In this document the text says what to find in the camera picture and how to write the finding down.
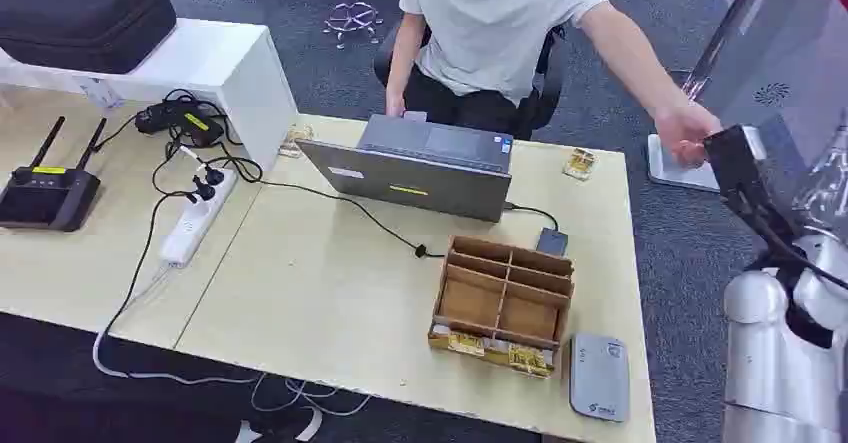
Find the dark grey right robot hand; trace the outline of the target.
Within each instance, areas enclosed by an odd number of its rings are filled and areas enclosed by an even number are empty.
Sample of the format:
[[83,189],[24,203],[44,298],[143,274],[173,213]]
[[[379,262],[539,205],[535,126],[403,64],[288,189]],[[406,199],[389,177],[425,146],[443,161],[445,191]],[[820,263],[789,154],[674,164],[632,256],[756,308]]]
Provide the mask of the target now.
[[770,247],[791,244],[800,227],[772,197],[744,127],[721,130],[703,144],[724,204]]

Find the person's left hand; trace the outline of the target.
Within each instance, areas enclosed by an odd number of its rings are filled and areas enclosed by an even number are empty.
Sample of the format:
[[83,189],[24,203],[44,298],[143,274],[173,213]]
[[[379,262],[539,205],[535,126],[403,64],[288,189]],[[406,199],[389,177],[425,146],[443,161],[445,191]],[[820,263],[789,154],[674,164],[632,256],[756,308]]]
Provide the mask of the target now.
[[659,109],[653,120],[662,145],[685,168],[700,167],[707,160],[704,140],[722,130],[720,120],[693,101]]

